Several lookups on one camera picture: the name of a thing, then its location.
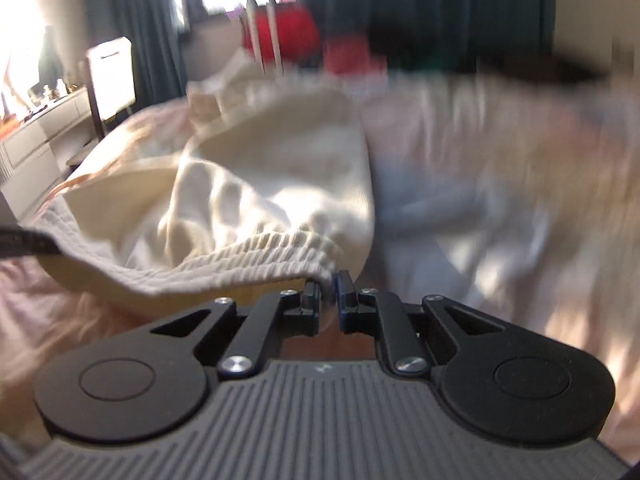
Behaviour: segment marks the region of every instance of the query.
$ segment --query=white cloth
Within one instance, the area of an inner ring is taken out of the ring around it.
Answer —
[[[242,56],[218,81],[190,87],[182,152],[94,178],[34,221],[67,256],[41,259],[62,285],[160,316],[176,309],[167,295],[360,273],[374,220],[349,99],[270,80]]]

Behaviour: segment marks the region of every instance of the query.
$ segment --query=silver screw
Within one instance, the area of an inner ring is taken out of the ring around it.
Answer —
[[[243,374],[245,371],[250,370],[254,364],[248,357],[243,355],[232,355],[222,361],[220,366],[225,372],[230,374]]]
[[[427,361],[422,357],[403,357],[396,361],[396,370],[406,374],[418,374],[427,369]]]

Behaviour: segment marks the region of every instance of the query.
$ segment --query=red object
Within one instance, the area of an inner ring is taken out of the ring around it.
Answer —
[[[269,20],[263,7],[256,13],[255,21],[258,27],[262,60],[273,60],[275,56],[271,44]],[[277,7],[276,23],[280,40],[280,54],[283,60],[297,62],[320,52],[320,34],[311,13],[305,7],[295,4]],[[244,47],[253,50],[247,23],[244,24]]]
[[[386,58],[372,56],[366,36],[339,36],[324,42],[324,70],[335,75],[386,72]]]

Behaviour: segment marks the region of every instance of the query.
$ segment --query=wrinkled fabric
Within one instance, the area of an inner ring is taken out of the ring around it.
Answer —
[[[360,273],[373,211],[348,97],[275,82],[242,53],[218,82],[191,89],[182,150],[154,156],[144,142],[135,160],[42,209],[32,227],[65,256],[40,262],[59,283],[161,317],[232,287],[309,278],[330,288],[337,269]]]
[[[35,258],[0,261],[0,432],[35,450],[49,437],[33,403],[53,356],[149,322],[91,294],[72,294]]]

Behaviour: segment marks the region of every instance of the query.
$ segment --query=bed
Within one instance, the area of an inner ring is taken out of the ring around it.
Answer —
[[[599,357],[617,387],[601,438],[626,460],[640,459],[636,93],[491,77],[321,79],[350,97],[368,148],[376,229],[357,284],[407,302],[443,294]],[[69,185],[179,152],[194,133],[190,119],[187,100],[140,112]],[[28,396],[37,369],[148,317],[69,293],[35,258],[1,262],[0,280],[0,431],[36,449],[46,440]]]

